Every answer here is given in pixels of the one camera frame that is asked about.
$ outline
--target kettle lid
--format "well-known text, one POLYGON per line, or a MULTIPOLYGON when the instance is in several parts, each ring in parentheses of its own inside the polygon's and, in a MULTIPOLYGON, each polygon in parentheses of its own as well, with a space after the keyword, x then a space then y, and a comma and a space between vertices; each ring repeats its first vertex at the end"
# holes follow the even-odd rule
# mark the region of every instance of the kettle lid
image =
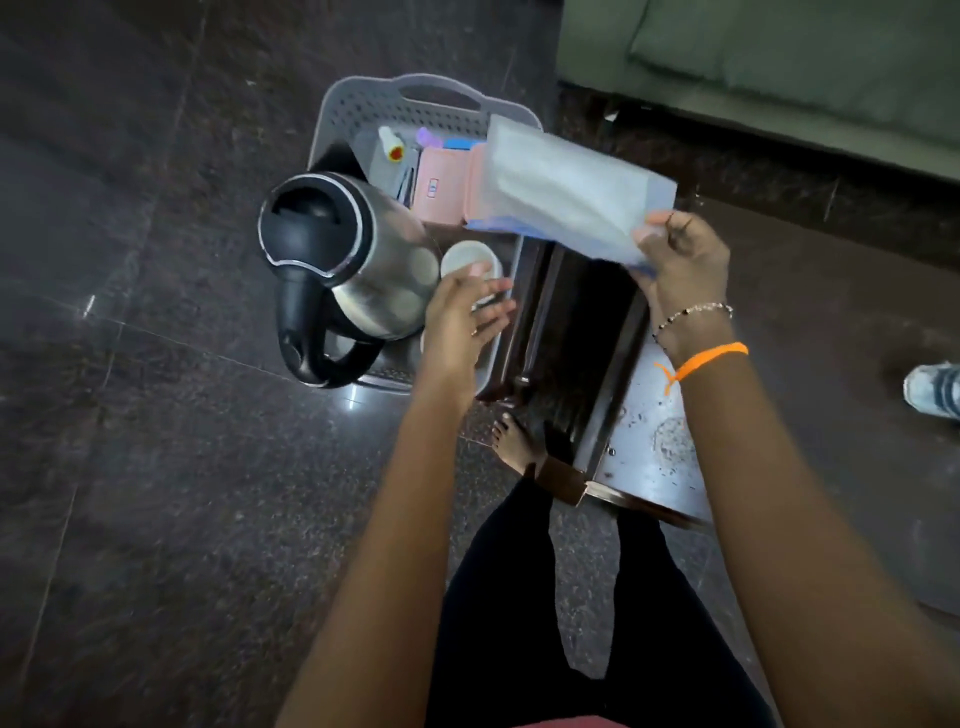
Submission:
POLYGON ((274 266, 305 268, 333 287, 360 269, 373 238, 370 206, 350 177, 296 175, 260 209, 260 246, 274 266))

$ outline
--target basket hole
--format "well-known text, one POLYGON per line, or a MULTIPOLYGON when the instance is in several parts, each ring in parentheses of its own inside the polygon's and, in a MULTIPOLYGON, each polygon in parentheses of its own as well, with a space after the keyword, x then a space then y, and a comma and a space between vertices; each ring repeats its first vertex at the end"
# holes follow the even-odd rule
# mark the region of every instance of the basket hole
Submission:
POLYGON ((403 98, 410 101, 425 101, 428 104, 439 104, 444 107, 454 107, 455 109, 469 109, 479 111, 480 103, 474 101, 469 96, 462 93, 451 91, 449 88, 439 88, 429 85, 412 85, 402 88, 400 93, 403 98))

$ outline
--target orange thread bracelet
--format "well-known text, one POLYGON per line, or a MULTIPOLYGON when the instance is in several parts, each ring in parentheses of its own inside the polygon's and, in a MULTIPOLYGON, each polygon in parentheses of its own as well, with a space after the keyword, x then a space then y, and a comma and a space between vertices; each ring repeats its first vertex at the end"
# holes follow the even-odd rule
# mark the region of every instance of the orange thread bracelet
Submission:
POLYGON ((680 381, 685 376, 689 376, 691 372, 695 372, 700 369, 704 364, 709 364, 718 356, 723 356, 725 353, 750 353, 750 350, 747 349, 745 344, 741 344, 739 341, 734 342, 733 344, 724 344, 721 347, 713 347, 713 349, 707 349, 705 352, 700 352, 694 354, 689 359, 684 362, 683 366, 677 370, 677 373, 672 375, 667 371, 667 368, 660 364, 658 361, 654 362, 654 366, 660 367, 663 369, 663 373, 666 374, 667 383, 666 389, 663 390, 663 395, 666 396, 670 394, 670 387, 673 386, 673 383, 680 381))

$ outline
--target hand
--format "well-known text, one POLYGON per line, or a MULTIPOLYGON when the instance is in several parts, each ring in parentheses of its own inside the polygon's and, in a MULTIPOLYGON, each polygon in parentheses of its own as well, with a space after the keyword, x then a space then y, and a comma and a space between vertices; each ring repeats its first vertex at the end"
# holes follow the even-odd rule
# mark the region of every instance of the hand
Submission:
POLYGON ((461 416, 473 402, 473 371, 480 351, 510 324, 508 314, 516 308, 516 301, 507 299, 472 310, 481 299, 514 284, 510 279, 484 280, 490 267, 490 263, 473 263, 444 276, 426 307, 423 356, 414 393, 450 397, 461 416))
MULTIPOLYGON (((665 226, 667 235, 634 231, 636 245, 656 272, 630 275, 650 305, 654 330, 669 316, 697 303, 725 303, 730 249, 697 215, 660 210, 646 217, 648 225, 665 226)), ((681 316, 658 334, 660 345, 678 366, 695 353, 733 341, 724 310, 681 316)))

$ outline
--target person's left arm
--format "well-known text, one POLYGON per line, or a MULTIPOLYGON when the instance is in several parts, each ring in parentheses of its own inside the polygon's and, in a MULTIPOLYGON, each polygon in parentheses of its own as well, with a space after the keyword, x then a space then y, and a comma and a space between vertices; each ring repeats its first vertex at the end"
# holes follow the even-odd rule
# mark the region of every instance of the person's left arm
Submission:
POLYGON ((477 355, 507 326, 510 287, 489 266, 444 278, 427 308, 423 357, 346 578, 277 728, 422 726, 444 598, 453 461, 473 401, 477 355))

